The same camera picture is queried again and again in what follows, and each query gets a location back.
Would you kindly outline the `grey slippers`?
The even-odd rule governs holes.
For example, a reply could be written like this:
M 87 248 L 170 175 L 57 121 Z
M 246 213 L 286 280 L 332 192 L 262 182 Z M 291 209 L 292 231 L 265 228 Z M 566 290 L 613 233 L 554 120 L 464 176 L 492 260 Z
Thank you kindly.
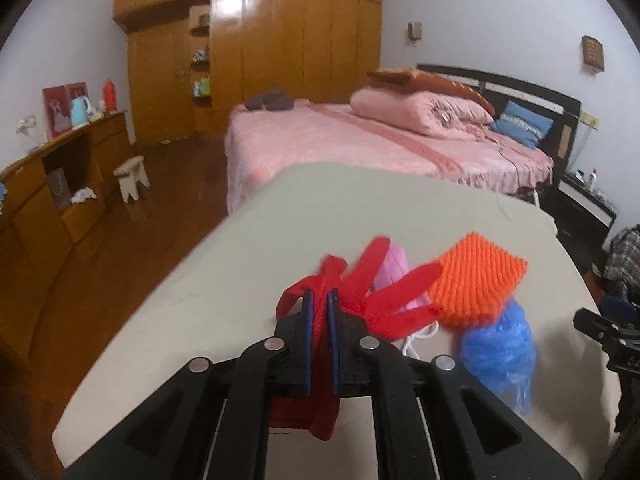
M 251 96 L 245 101 L 244 106 L 250 112 L 254 110 L 268 110 L 268 112 L 280 112 L 281 110 L 292 110 L 295 101 L 285 90 L 272 89 L 264 93 Z

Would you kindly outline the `black nightstand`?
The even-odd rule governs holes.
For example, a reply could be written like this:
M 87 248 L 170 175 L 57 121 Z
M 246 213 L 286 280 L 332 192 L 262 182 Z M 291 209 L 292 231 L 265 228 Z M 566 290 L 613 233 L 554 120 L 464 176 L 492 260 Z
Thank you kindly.
M 553 204 L 558 239 L 580 274 L 605 262 L 603 248 L 617 218 L 615 209 L 570 174 L 559 180 Z

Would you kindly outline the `pink bed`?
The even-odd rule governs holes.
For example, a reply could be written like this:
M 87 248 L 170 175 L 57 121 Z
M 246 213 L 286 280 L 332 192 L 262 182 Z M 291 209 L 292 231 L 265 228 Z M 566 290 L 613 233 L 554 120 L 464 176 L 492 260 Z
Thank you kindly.
M 516 195 L 552 182 L 552 158 L 485 127 L 470 140 L 420 136 L 361 118 L 347 105 L 299 100 L 290 110 L 237 107 L 224 138 L 227 210 L 237 211 L 281 170 L 313 162 L 381 169 Z

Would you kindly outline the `wall switch box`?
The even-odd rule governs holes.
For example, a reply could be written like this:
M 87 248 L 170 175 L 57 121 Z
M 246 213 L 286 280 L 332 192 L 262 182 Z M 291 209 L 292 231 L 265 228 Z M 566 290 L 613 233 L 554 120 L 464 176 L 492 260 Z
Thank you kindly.
M 407 37 L 411 42 L 422 39 L 422 24 L 420 22 L 409 22 L 407 24 Z

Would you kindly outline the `red knit glove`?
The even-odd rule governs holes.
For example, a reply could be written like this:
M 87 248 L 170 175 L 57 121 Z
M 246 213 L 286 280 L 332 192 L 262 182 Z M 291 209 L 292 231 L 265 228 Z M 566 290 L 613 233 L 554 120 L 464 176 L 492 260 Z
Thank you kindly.
M 346 313 L 362 318 L 375 336 L 402 339 L 437 321 L 442 313 L 438 304 L 394 313 L 397 307 L 418 298 L 442 274 L 439 263 L 427 263 L 411 270 L 398 283 L 375 292 L 373 280 L 381 269 L 390 239 L 378 236 L 370 241 L 354 266 L 339 256 L 325 256 L 315 274 L 305 276 L 282 292 L 276 318 L 289 315 L 297 300 L 309 290 L 312 300 L 310 393 L 302 398 L 272 401 L 270 426 L 277 429 L 306 430 L 319 440 L 332 437 L 340 397 L 334 393 L 330 356 L 329 308 L 326 298 L 338 292 Z

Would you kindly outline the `plaid clothing pile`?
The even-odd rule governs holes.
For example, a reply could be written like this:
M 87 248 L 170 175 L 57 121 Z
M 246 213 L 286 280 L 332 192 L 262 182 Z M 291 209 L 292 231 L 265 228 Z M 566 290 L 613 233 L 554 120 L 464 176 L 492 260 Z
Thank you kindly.
M 605 290 L 639 302 L 639 226 L 623 229 L 611 240 L 602 273 Z

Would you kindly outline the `orange foam net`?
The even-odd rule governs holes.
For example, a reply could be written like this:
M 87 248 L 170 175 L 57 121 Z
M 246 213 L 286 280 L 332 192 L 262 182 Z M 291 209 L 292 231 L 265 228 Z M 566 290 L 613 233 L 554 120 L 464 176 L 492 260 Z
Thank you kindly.
M 442 307 L 439 324 L 456 330 L 494 325 L 528 270 L 525 259 L 475 232 L 435 263 L 442 274 L 428 296 Z

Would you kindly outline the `red thermos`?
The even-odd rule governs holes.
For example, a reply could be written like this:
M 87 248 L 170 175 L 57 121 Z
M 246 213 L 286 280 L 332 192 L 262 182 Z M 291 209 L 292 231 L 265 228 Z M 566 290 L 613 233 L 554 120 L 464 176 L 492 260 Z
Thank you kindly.
M 113 113 L 117 110 L 116 87 L 111 79 L 107 79 L 103 86 L 104 108 L 107 112 Z

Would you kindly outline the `white bottle on nightstand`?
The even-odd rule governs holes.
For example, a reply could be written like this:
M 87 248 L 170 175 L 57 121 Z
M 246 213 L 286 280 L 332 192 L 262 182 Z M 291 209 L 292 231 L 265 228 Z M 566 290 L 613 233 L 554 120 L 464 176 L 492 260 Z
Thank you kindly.
M 596 187 L 596 183 L 597 183 L 597 178 L 598 178 L 598 170 L 596 168 L 593 168 L 593 170 L 590 172 L 590 175 L 587 181 L 587 188 L 589 192 L 594 191 L 594 188 Z

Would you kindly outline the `blue plastic shoe cover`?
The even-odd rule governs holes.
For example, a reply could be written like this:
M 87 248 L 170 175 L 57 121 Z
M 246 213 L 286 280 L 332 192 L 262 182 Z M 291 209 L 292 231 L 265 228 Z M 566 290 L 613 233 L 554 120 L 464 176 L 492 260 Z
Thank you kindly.
M 460 360 L 493 394 L 522 415 L 532 406 L 537 352 L 524 309 L 509 298 L 494 325 L 467 330 Z

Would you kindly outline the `pink face mask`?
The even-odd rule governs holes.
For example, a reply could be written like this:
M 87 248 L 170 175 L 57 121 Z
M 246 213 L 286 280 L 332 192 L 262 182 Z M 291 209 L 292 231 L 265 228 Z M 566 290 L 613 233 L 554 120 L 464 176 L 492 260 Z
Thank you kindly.
M 390 245 L 386 256 L 383 260 L 381 269 L 376 274 L 373 280 L 373 290 L 378 292 L 384 288 L 390 287 L 390 285 L 398 283 L 404 278 L 411 268 L 408 263 L 405 249 L 400 245 Z M 428 296 L 427 292 L 424 292 L 421 296 L 413 299 L 406 304 L 402 304 L 394 310 L 394 313 L 406 312 L 420 307 L 431 307 L 433 301 Z M 434 321 L 431 324 L 425 325 L 416 332 L 409 334 L 402 338 L 401 353 L 408 358 L 420 360 L 420 354 L 414 348 L 414 343 L 417 340 L 427 340 L 434 337 L 439 330 L 439 322 Z

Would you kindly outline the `black headboard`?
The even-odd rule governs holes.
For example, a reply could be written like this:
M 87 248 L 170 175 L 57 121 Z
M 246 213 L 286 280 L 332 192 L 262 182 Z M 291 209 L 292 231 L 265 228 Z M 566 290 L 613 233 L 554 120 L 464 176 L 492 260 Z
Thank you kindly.
M 581 102 L 539 84 L 482 70 L 433 64 L 418 64 L 416 68 L 474 88 L 491 102 L 497 116 L 502 114 L 506 104 L 511 101 L 550 118 L 552 127 L 540 142 L 539 148 L 553 159 L 553 184 L 560 182 L 568 168 L 570 151 L 574 146 Z

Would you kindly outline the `folded pink quilt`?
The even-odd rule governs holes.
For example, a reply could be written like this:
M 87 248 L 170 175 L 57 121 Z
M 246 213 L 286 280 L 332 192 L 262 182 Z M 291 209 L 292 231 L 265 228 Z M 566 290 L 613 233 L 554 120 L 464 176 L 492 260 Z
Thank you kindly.
M 366 87 L 355 91 L 349 104 L 358 117 L 440 140 L 476 141 L 494 121 L 472 100 L 428 91 L 399 94 Z

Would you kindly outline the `white cloth in sideboard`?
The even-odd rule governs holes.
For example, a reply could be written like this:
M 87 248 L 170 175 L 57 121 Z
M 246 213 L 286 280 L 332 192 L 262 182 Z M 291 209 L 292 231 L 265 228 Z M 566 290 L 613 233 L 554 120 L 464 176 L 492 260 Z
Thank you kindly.
M 85 188 L 80 188 L 78 191 L 76 191 L 70 198 L 70 202 L 73 205 L 79 205 L 88 202 L 88 200 L 97 199 L 98 196 L 96 195 L 96 192 L 94 192 L 92 188 L 88 188 L 88 186 L 86 186 Z

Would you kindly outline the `brown folded blanket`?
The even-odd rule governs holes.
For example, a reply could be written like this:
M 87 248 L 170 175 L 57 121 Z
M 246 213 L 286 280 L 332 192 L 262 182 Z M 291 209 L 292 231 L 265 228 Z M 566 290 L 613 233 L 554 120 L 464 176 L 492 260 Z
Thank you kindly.
M 424 72 L 424 70 L 418 70 L 417 68 L 412 70 L 378 68 L 367 72 L 367 76 L 370 85 L 374 88 L 390 90 L 405 96 L 422 91 L 439 93 L 444 96 L 455 96 L 456 98 L 473 101 L 483 107 L 489 115 L 495 115 L 495 107 L 480 92 L 461 82 Z

